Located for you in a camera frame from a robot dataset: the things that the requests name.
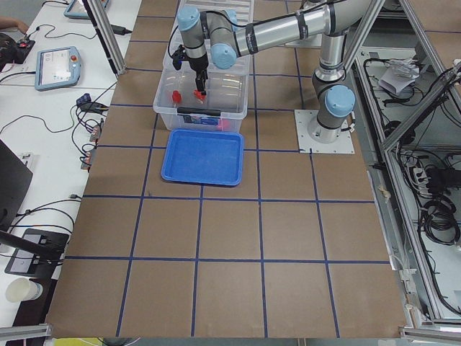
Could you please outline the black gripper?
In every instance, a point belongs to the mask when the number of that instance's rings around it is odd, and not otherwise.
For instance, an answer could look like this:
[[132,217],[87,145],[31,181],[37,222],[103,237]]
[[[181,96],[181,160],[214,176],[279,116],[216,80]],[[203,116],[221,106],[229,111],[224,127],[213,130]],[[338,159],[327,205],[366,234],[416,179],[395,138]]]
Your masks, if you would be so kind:
[[179,45],[179,47],[172,54],[171,58],[173,67],[177,71],[182,68],[183,62],[186,61],[189,63],[190,68],[193,71],[196,71],[195,84],[197,91],[201,92],[201,94],[206,94],[206,81],[208,79],[206,71],[208,68],[207,54],[205,53],[199,58],[193,58],[188,55],[187,49],[183,45]]

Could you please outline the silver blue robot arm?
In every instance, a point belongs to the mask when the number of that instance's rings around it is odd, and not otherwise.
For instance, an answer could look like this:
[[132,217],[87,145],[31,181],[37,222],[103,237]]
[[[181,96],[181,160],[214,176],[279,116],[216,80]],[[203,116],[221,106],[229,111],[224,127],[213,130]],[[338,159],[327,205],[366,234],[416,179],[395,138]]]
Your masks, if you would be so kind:
[[189,63],[196,73],[199,93],[205,94],[210,63],[229,69],[242,56],[321,34],[321,57],[313,74],[320,110],[309,123],[308,131],[317,142],[333,143],[354,108],[353,102],[335,103],[352,94],[339,84],[346,76],[343,59],[346,34],[363,16],[367,5],[367,1],[325,1],[246,25],[238,25],[236,13],[229,9],[200,11],[195,6],[183,6],[176,14],[182,44],[169,55],[175,69],[180,69],[185,61]]

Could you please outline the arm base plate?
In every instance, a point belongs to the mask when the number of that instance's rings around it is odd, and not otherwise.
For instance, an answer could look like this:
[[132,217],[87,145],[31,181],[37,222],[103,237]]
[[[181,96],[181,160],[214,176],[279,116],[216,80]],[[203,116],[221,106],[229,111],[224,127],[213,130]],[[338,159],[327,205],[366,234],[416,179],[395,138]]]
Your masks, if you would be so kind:
[[295,110],[295,125],[300,153],[306,154],[354,154],[352,133],[355,116],[349,122],[344,118],[340,128],[327,129],[320,125],[317,110]]

